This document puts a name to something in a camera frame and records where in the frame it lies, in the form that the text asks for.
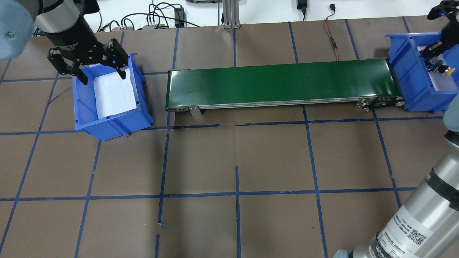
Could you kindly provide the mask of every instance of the green surface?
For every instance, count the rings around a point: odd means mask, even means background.
[[[170,71],[166,109],[400,95],[386,59]]]

